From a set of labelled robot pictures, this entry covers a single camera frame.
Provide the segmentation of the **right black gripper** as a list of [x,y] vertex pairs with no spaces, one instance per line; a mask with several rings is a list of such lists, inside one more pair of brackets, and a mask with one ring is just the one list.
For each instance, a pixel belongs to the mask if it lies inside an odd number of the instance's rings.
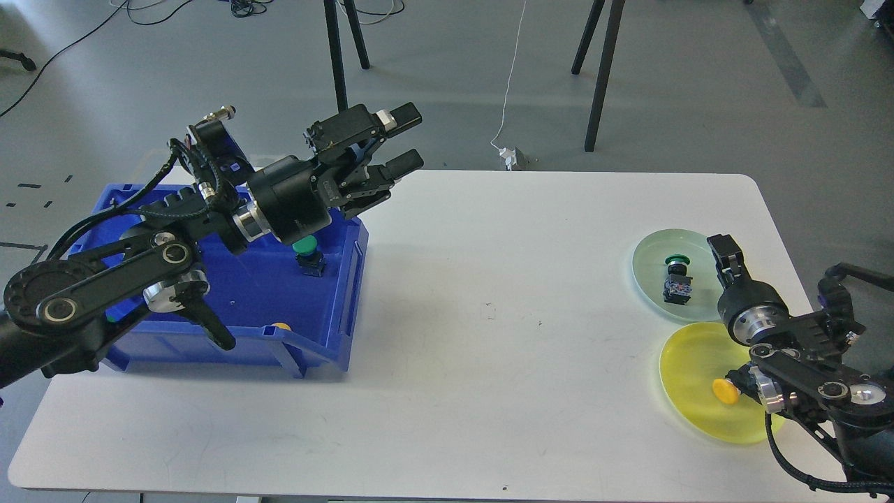
[[776,289],[751,280],[744,252],[731,235],[709,236],[707,245],[715,260],[717,279],[724,287],[717,302],[719,318],[735,343],[749,347],[755,337],[791,318]]

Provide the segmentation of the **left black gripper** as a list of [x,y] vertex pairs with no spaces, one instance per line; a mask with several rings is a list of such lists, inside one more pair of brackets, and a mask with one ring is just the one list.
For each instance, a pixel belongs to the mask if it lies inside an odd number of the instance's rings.
[[354,219],[392,196],[404,176],[421,169],[418,150],[409,150],[383,165],[366,165],[339,186],[335,165],[360,163],[378,143],[422,123],[412,102],[370,112],[358,104],[317,121],[304,132],[315,157],[287,156],[248,175],[249,200],[234,210],[234,228],[247,242],[271,233],[279,242],[293,245],[331,224],[330,207],[345,219]]

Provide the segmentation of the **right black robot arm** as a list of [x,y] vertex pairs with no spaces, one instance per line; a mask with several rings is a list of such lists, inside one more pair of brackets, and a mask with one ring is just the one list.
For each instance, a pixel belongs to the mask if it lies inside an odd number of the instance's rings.
[[731,236],[713,235],[707,245],[724,289],[719,317],[729,337],[748,349],[749,362],[727,375],[734,389],[763,405],[766,430],[773,415],[795,421],[840,463],[845,481],[798,470],[769,435],[779,466],[811,490],[891,497],[892,380],[842,360],[865,331],[842,282],[853,277],[891,291],[891,275],[840,262],[817,284],[821,309],[795,317],[772,286],[750,276]]

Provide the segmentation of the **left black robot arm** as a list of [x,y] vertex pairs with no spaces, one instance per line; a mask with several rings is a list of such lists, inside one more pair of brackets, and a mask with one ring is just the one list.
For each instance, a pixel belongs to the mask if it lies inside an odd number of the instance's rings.
[[98,369],[151,313],[172,312],[203,328],[221,350],[236,345],[205,302],[210,283],[199,242],[221,239],[234,255],[272,235],[285,245],[388,200],[423,166],[416,150],[383,165],[372,156],[422,121],[412,103],[370,112],[351,106],[307,128],[313,156],[252,168],[224,121],[227,105],[172,139],[153,178],[122,203],[65,232],[44,261],[13,275],[2,298],[2,386],[41,370],[45,378]]

